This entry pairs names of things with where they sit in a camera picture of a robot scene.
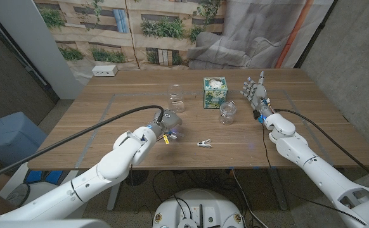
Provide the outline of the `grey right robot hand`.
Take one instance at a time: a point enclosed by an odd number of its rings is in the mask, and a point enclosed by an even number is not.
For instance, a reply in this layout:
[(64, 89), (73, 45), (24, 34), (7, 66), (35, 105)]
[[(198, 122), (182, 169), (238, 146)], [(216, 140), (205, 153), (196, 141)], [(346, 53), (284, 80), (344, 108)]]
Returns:
[(254, 119), (263, 123), (267, 117), (275, 112), (270, 107), (269, 98), (266, 93), (264, 83), (264, 71), (260, 73), (258, 82), (254, 82), (250, 77), (243, 83), (240, 91), (249, 102), (253, 109)]

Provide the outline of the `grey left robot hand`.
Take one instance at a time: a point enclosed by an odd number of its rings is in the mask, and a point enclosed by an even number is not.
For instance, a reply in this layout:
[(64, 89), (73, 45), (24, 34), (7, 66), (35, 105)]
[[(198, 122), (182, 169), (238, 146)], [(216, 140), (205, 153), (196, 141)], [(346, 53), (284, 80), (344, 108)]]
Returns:
[(175, 126), (182, 124), (182, 119), (171, 110), (164, 110), (161, 121), (158, 121), (159, 116), (160, 111), (156, 112), (153, 121), (148, 124), (148, 128), (150, 128), (157, 137), (162, 136)]

